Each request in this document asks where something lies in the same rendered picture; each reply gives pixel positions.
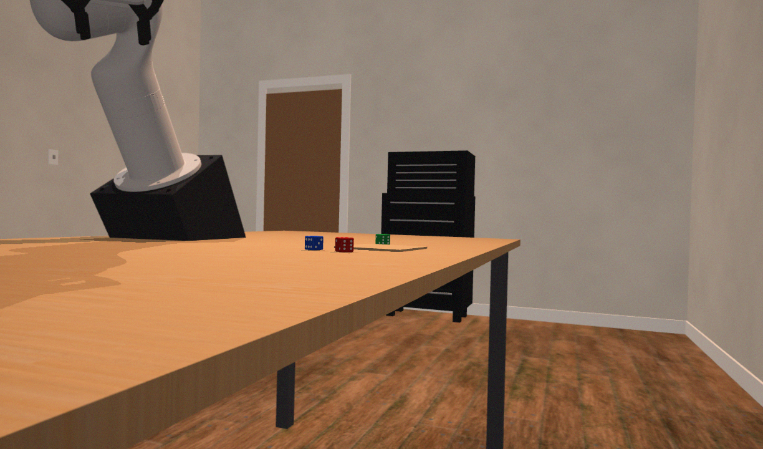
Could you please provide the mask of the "blue die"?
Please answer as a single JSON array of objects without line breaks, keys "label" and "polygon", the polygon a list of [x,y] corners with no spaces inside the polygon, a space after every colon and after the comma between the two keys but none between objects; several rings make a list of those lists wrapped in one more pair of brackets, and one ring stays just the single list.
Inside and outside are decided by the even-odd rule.
[{"label": "blue die", "polygon": [[305,236],[305,249],[324,250],[323,236]]}]

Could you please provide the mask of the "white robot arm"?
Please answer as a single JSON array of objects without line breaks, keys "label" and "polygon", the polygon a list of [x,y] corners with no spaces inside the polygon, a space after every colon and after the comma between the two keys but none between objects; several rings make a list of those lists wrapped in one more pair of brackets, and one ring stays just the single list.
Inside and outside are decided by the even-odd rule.
[{"label": "white robot arm", "polygon": [[[50,35],[80,42],[74,12],[61,0],[30,0]],[[150,20],[151,40],[138,43],[139,18],[131,8],[88,3],[91,38],[117,33],[91,71],[92,82],[126,168],[114,177],[122,191],[150,191],[184,181],[200,169],[200,158],[182,153],[153,69],[153,45],[163,4]],[[119,32],[119,33],[118,33]],[[181,156],[182,154],[182,156]],[[183,159],[184,157],[184,159]]]}]

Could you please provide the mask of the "tan mat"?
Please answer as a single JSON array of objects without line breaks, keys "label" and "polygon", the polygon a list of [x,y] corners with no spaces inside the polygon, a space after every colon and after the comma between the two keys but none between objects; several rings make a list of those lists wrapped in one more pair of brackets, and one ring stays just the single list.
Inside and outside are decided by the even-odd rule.
[{"label": "tan mat", "polygon": [[361,250],[373,250],[383,252],[408,252],[412,250],[418,250],[427,248],[426,246],[402,246],[402,245],[389,245],[389,244],[354,244],[353,249]]}]

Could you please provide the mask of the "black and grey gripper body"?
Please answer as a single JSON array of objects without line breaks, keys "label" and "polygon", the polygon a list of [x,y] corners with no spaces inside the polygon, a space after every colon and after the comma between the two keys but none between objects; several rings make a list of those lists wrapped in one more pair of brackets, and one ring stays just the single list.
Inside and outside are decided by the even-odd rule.
[{"label": "black and grey gripper body", "polygon": [[[110,1],[110,2],[105,2]],[[90,0],[90,3],[94,4],[102,4],[106,6],[116,6],[116,7],[125,7],[125,8],[131,8],[130,4],[133,5],[140,5],[144,4],[145,0]],[[127,3],[127,4],[124,4]]]}]

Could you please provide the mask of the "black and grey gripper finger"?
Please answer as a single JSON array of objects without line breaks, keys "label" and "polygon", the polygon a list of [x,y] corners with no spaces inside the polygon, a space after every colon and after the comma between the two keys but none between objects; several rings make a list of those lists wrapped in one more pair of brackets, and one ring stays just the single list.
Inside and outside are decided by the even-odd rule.
[{"label": "black and grey gripper finger", "polygon": [[150,43],[150,40],[151,40],[150,20],[159,11],[159,8],[163,2],[164,0],[153,0],[153,2],[151,3],[151,6],[148,9],[145,7],[144,4],[140,4],[140,5],[130,4],[131,9],[133,9],[135,14],[139,18],[139,22],[137,22],[137,29],[138,29],[138,43],[140,45],[144,46]]},{"label": "black and grey gripper finger", "polygon": [[80,40],[86,40],[91,38],[90,36],[90,21],[89,15],[85,12],[86,5],[90,0],[61,0],[68,6],[75,17],[75,27],[78,34],[80,34]]}]

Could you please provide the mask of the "red die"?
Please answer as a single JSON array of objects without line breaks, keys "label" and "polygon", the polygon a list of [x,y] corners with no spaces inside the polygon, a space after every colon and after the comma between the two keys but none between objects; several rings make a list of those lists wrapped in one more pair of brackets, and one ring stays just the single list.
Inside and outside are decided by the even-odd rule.
[{"label": "red die", "polygon": [[353,252],[354,238],[335,238],[335,252]]}]

